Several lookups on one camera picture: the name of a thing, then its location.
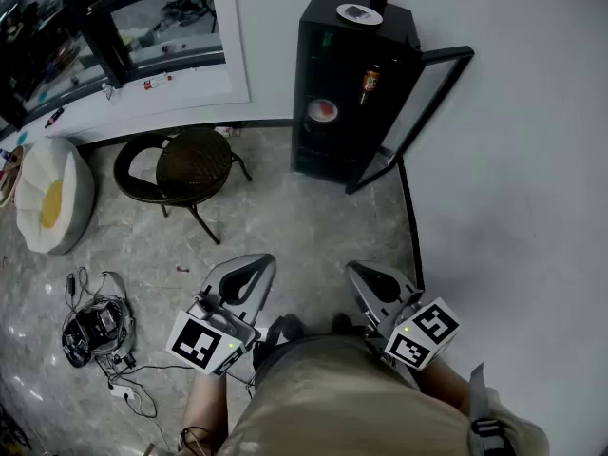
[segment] white power strip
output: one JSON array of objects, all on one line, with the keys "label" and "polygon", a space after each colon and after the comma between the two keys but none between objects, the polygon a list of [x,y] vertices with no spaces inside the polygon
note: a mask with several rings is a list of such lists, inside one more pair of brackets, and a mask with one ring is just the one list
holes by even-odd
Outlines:
[{"label": "white power strip", "polygon": [[114,385],[112,389],[110,389],[110,393],[115,397],[121,397],[124,399],[124,395],[130,400],[135,399],[135,395],[133,395],[133,389],[130,387],[125,387],[124,385]]}]

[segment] wicker chair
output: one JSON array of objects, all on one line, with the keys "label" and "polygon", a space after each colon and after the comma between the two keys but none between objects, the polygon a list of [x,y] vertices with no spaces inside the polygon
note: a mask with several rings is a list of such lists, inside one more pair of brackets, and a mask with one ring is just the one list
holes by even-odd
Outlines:
[{"label": "wicker chair", "polygon": [[[129,174],[133,160],[148,148],[162,149],[156,168],[157,184]],[[207,235],[219,245],[219,240],[199,216],[197,204],[209,200],[221,189],[233,162],[239,163],[247,181],[251,181],[242,159],[215,130],[197,128],[173,139],[146,133],[121,150],[114,162],[114,179],[121,191],[133,200],[159,204],[165,218],[168,217],[167,205],[187,208]]]}]

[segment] marble floor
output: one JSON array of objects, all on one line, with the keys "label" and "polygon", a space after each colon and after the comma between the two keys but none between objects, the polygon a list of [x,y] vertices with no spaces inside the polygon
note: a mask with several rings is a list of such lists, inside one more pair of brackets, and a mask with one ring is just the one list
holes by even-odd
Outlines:
[{"label": "marble floor", "polygon": [[[352,259],[384,262],[414,278],[408,219],[398,172],[355,193],[343,186],[290,172],[287,128],[244,129],[230,144],[254,177],[233,168],[221,191],[199,212],[221,239],[216,246],[186,210],[169,218],[159,206],[123,195],[112,178],[121,144],[85,157],[97,198],[90,224],[65,256],[30,252],[11,206],[0,210],[0,400],[29,435],[37,454],[135,456],[149,442],[163,454],[159,430],[109,394],[93,362],[72,368],[61,348],[66,276],[86,266],[91,281],[103,270],[119,273],[137,318],[133,354],[139,366],[177,360],[164,345],[177,311],[186,309],[210,269],[246,253],[277,260],[273,289],[259,326],[297,314],[311,333],[329,330],[336,313],[360,319],[344,277]],[[131,174],[154,180],[154,154],[141,154]],[[177,267],[189,272],[181,273]],[[250,359],[233,372],[247,376]],[[165,439],[175,452],[191,370],[141,370],[133,379],[156,401]],[[246,389],[229,379],[231,427],[247,405]],[[143,398],[143,409],[150,403]]]}]

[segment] open glass door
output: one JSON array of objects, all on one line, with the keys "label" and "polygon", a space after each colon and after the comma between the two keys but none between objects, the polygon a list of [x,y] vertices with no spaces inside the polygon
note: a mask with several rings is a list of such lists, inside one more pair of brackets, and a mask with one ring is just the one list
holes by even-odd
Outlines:
[{"label": "open glass door", "polygon": [[346,192],[352,194],[386,174],[422,131],[475,53],[470,47],[423,52],[421,72],[379,147],[361,161]]}]

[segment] person's arm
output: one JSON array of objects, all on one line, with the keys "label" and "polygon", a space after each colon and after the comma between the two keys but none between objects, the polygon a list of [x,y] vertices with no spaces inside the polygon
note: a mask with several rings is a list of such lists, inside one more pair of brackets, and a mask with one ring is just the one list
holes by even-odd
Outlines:
[{"label": "person's arm", "polygon": [[422,393],[446,402],[464,415],[468,415],[470,393],[468,382],[444,360],[437,358],[424,370],[410,372]]},{"label": "person's arm", "polygon": [[198,449],[196,438],[205,454],[211,453],[211,448],[214,453],[218,450],[228,436],[225,376],[212,378],[197,371],[181,425],[189,429],[184,439],[191,448]]}]

